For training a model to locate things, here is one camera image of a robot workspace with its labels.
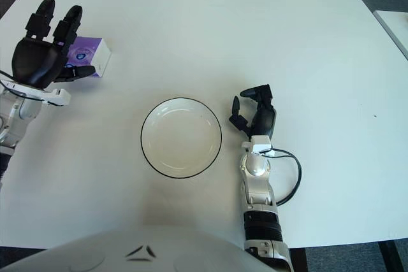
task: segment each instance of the white table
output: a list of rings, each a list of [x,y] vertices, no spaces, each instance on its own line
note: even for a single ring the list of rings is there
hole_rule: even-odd
[[[17,0],[0,20],[2,69],[41,1]],[[59,83],[71,104],[44,107],[29,126],[1,190],[2,245],[170,224],[242,246],[245,137],[228,117],[234,95],[264,83],[273,143],[304,171],[279,208],[289,247],[408,237],[408,62],[361,0],[56,0],[53,27],[74,4],[79,34],[106,39],[113,55],[102,79]],[[223,133],[217,160],[186,180],[154,171],[140,146],[148,112],[177,96],[204,102]],[[273,165],[281,197],[296,169]]]
[[[374,16],[408,59],[408,13],[375,11]]]

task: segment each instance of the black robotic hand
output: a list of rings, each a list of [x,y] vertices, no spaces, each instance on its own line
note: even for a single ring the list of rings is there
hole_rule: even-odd
[[[69,46],[77,38],[82,7],[73,6],[60,20],[52,43],[43,41],[50,32],[54,8],[54,0],[44,0],[40,4],[25,27],[25,38],[15,48],[11,66],[14,79],[21,84],[44,89],[52,82],[69,82],[95,73],[94,66],[65,67]]]
[[[249,139],[252,135],[268,135],[271,138],[275,125],[276,111],[271,105],[272,93],[270,92],[269,85],[266,84],[244,90],[240,93],[240,96],[251,98],[258,103],[251,126],[248,127],[248,120],[239,115],[240,101],[237,96],[234,97],[232,116],[229,118],[229,121],[238,130],[245,132]]]

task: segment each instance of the robotic arm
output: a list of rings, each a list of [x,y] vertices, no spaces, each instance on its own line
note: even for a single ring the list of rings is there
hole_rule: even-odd
[[[242,143],[245,153],[240,162],[245,251],[272,268],[279,267],[293,272],[289,249],[282,239],[277,203],[269,184],[271,165],[265,156],[268,152],[273,152],[270,138],[276,112],[271,105],[272,93],[269,85],[262,85],[244,90],[240,95],[258,103],[250,127],[247,126],[248,121],[239,115],[240,103],[237,96],[229,118],[238,130],[249,137],[249,141]]]
[[[73,6],[54,31],[54,41],[43,41],[50,32],[54,0],[44,0],[33,13],[25,29],[26,36],[17,44],[11,66],[13,76],[0,71],[10,80],[0,80],[0,182],[15,147],[24,137],[28,124],[36,118],[42,104],[64,106],[71,95],[64,89],[47,92],[52,82],[69,82],[95,72],[93,66],[71,67],[69,46],[77,38],[82,8]]]

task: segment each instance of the white plate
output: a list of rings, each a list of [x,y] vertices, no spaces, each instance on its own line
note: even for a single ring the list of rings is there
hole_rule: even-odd
[[[142,150],[163,175],[189,178],[206,170],[221,147],[221,126],[203,103],[175,98],[156,106],[142,127]]]

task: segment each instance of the tissue box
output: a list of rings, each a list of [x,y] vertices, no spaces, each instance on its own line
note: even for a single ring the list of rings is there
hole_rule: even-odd
[[[102,38],[83,38],[78,36],[68,51],[66,67],[95,67],[92,76],[102,77],[110,58],[110,50]]]

